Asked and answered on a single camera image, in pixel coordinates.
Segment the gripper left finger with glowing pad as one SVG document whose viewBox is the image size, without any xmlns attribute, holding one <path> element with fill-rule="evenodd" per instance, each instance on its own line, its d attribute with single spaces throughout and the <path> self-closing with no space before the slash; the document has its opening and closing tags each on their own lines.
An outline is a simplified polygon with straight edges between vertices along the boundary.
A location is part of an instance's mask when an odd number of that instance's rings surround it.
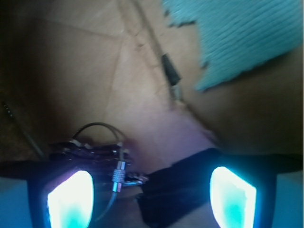
<svg viewBox="0 0 304 228">
<path fill-rule="evenodd" d="M 93 203 L 93 178 L 73 162 L 0 164 L 2 228 L 86 228 Z"/>
</svg>

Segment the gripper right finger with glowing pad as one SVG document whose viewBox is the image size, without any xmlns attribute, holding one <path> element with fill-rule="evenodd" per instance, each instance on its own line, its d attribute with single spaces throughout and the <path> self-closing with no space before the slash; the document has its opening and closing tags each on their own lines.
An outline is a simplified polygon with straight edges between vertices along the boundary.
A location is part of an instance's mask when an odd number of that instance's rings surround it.
<svg viewBox="0 0 304 228">
<path fill-rule="evenodd" d="M 299 154 L 224 156 L 209 186 L 221 228 L 304 226 L 304 161 Z"/>
</svg>

